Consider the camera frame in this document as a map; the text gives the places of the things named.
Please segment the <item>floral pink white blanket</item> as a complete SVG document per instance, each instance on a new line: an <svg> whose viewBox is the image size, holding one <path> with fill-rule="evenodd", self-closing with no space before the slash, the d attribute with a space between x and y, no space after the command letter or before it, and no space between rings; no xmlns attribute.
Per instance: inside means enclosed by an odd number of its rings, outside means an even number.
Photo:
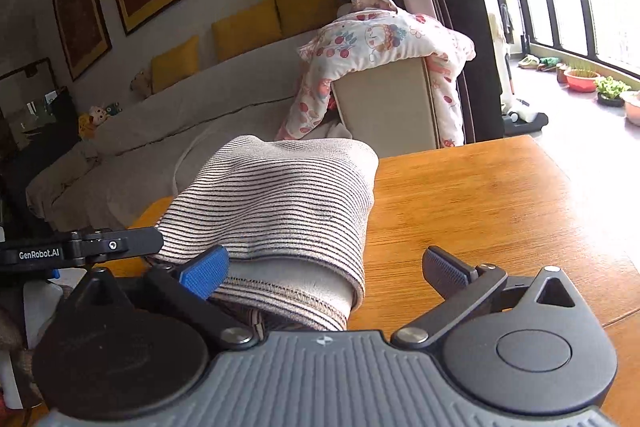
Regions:
<svg viewBox="0 0 640 427"><path fill-rule="evenodd" d="M297 49L304 62L296 98L278 131L279 140L300 140L316 129L329 108L331 84L364 72L418 58L434 95L437 143L464 144L463 110L457 78L475 57L473 41L393 0L352 0L350 12L323 26Z"/></svg>

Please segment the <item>yellow cushion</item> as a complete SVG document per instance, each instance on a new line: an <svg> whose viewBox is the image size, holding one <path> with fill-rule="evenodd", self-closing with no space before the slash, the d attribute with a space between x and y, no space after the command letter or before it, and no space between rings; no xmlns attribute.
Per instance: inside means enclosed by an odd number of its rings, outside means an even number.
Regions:
<svg viewBox="0 0 640 427"><path fill-rule="evenodd" d="M274 0L283 38L318 29L336 17L342 0Z"/></svg>
<svg viewBox="0 0 640 427"><path fill-rule="evenodd" d="M157 55L151 62L153 93L160 93L179 81L200 71L199 36L193 36L180 46Z"/></svg>
<svg viewBox="0 0 640 427"><path fill-rule="evenodd" d="M276 0L262 0L217 20L212 23L212 31L218 63L283 38Z"/></svg>

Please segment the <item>left yellow cushion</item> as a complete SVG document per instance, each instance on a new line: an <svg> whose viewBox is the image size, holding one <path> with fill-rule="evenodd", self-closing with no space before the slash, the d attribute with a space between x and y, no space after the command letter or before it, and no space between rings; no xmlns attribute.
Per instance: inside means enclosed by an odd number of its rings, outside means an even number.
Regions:
<svg viewBox="0 0 640 427"><path fill-rule="evenodd" d="M179 81L200 71L199 36L193 36L180 46L157 55L151 62L153 93L160 93Z"/></svg>

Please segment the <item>black tray with greens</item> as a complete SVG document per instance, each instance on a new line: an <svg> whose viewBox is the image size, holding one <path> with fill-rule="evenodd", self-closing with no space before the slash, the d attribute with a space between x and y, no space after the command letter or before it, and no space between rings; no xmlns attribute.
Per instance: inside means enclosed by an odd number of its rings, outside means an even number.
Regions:
<svg viewBox="0 0 640 427"><path fill-rule="evenodd" d="M631 89L627 83L611 76L600 77L594 84L596 85L598 103L608 107L623 107L624 100L620 96Z"/></svg>

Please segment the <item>yellow plush toy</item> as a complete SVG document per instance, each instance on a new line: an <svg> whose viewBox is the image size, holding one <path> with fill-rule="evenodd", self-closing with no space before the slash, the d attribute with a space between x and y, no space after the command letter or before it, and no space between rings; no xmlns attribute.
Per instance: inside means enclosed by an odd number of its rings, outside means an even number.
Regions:
<svg viewBox="0 0 640 427"><path fill-rule="evenodd" d="M81 114L78 117L78 135L80 136L80 139L93 139L95 133L96 125L93 124L92 117L89 114Z"/></svg>

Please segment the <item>right yellow cushion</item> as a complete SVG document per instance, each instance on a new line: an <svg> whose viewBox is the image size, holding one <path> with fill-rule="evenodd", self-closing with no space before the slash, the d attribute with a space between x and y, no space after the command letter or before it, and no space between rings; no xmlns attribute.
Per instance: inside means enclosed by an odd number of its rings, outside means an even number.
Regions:
<svg viewBox="0 0 640 427"><path fill-rule="evenodd" d="M342 0L274 0L283 38L318 29L336 17Z"/></svg>

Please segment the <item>left framed red picture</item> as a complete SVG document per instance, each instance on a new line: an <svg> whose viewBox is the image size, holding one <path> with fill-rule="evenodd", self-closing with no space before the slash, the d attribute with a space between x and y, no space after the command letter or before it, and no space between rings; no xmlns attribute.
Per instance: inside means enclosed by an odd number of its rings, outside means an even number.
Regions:
<svg viewBox="0 0 640 427"><path fill-rule="evenodd" d="M58 36L70 78L77 81L111 51L100 0L52 0Z"/></svg>

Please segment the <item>green slippers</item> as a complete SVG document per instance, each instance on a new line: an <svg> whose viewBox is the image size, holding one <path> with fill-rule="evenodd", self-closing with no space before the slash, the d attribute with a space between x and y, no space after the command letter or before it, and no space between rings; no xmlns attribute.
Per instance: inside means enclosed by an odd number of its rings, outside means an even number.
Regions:
<svg viewBox="0 0 640 427"><path fill-rule="evenodd" d="M560 64L559 57L536 57L533 54L527 54L518 61L520 69L536 70L537 72L553 72Z"/></svg>

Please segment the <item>glass fish tank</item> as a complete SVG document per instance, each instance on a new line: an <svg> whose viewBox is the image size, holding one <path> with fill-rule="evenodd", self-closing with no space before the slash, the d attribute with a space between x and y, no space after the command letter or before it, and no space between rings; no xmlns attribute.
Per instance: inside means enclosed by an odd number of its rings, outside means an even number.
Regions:
<svg viewBox="0 0 640 427"><path fill-rule="evenodd" d="M70 91L56 78L49 57L1 75L1 139L24 150L53 134L77 134L77 109Z"/></svg>

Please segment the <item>brown striped sweater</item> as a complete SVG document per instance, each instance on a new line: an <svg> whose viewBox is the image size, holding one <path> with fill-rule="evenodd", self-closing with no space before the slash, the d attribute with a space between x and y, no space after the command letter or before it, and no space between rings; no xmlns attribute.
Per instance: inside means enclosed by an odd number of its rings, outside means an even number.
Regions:
<svg viewBox="0 0 640 427"><path fill-rule="evenodd" d="M235 138L157 222L157 262L178 267L224 247L208 298L265 331L342 331L366 292L363 251L378 155L349 139Z"/></svg>

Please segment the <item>pink flower pot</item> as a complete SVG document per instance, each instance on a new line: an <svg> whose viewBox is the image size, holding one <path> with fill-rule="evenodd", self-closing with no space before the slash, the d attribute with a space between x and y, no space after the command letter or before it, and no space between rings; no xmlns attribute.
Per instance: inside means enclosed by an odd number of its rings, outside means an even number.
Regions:
<svg viewBox="0 0 640 427"><path fill-rule="evenodd" d="M640 127L640 92L625 91L620 95L624 102L626 119L636 127Z"/></svg>

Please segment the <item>beige covered sofa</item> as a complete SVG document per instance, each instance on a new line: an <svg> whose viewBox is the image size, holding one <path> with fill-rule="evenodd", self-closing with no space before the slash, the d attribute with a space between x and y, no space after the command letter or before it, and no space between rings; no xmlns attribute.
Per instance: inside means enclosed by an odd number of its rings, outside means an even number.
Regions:
<svg viewBox="0 0 640 427"><path fill-rule="evenodd" d="M157 200L187 187L239 135L274 139L293 104L309 34L204 69L107 119L90 140L26 188L30 210L56 231L127 228ZM385 158L434 150L434 95L418 58L335 83L340 118L312 139L352 136Z"/></svg>

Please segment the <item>red plastic basin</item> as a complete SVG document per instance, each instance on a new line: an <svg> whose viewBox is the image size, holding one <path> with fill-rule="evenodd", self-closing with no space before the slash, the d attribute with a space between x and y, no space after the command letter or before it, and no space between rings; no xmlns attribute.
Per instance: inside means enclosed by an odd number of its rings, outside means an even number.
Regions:
<svg viewBox="0 0 640 427"><path fill-rule="evenodd" d="M569 68L564 72L568 89L575 92L591 93L597 90L597 81L602 78L588 69Z"/></svg>

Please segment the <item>white pink plush toy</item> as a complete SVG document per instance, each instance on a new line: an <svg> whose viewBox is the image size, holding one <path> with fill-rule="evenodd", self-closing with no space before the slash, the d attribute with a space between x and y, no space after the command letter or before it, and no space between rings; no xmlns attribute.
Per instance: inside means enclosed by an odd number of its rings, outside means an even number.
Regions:
<svg viewBox="0 0 640 427"><path fill-rule="evenodd" d="M108 118L114 117L122 111L118 103L112 103L106 107L92 106L89 109L89 119L94 127L104 124Z"/></svg>

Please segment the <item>middle yellow cushion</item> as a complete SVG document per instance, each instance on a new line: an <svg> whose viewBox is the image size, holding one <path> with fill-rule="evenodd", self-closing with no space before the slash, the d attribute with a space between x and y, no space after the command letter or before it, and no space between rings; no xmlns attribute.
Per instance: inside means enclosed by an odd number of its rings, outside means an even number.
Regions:
<svg viewBox="0 0 640 427"><path fill-rule="evenodd" d="M218 63L283 38L276 0L262 0L217 20L212 23L212 31Z"/></svg>

